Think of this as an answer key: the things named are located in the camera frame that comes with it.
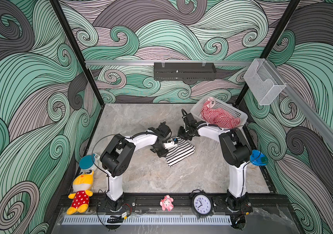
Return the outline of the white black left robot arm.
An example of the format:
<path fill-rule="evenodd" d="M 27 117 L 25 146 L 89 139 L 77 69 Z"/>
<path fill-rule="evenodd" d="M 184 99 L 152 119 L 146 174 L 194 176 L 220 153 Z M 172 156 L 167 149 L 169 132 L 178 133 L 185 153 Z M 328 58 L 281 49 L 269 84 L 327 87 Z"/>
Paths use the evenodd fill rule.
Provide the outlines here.
<path fill-rule="evenodd" d="M 107 205 L 111 210 L 117 211 L 123 205 L 122 174 L 128 169 L 133 154 L 150 146 L 153 153 L 165 158 L 180 141 L 176 136 L 172 136 L 165 122 L 158 128 L 151 127 L 133 136 L 112 134 L 111 137 L 112 140 L 100 155 L 100 162 L 108 176 Z"/>

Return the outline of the red white striped tank top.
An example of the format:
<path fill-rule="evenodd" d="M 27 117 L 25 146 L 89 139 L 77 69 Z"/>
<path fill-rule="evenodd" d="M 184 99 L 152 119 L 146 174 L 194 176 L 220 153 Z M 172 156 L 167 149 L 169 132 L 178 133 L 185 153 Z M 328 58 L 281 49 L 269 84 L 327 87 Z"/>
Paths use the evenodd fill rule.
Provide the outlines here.
<path fill-rule="evenodd" d="M 232 129 L 237 127 L 241 121 L 240 118 L 234 117 L 223 108 L 214 109 L 216 104 L 217 102 L 213 97 L 208 98 L 201 110 L 203 119 L 210 124 L 217 125 L 221 129 Z"/>

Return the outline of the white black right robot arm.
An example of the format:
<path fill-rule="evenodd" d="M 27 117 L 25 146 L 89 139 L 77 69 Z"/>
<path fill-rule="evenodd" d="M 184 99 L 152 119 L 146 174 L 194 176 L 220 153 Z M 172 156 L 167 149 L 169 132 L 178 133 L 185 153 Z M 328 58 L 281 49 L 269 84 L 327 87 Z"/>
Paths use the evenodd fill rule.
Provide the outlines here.
<path fill-rule="evenodd" d="M 192 140 L 194 137 L 207 137 L 220 144 L 223 158 L 229 164 L 226 202 L 231 210 L 244 208 L 248 202 L 246 171 L 252 150 L 243 131 L 238 127 L 223 129 L 215 124 L 197 121 L 185 109 L 182 109 L 182 119 L 184 126 L 178 130 L 180 138 Z"/>

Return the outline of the black white striped tank top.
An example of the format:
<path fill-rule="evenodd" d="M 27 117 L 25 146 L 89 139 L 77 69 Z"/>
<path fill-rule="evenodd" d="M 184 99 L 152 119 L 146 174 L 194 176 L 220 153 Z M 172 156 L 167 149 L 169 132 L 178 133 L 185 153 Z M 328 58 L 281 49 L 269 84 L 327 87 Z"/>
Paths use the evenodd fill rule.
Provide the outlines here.
<path fill-rule="evenodd" d="M 168 153 L 165 156 L 165 161 L 169 167 L 177 165 L 182 160 L 195 153 L 195 146 L 192 145 L 188 140 L 184 140 L 179 137 L 176 137 L 173 140 L 176 146 L 168 149 Z"/>

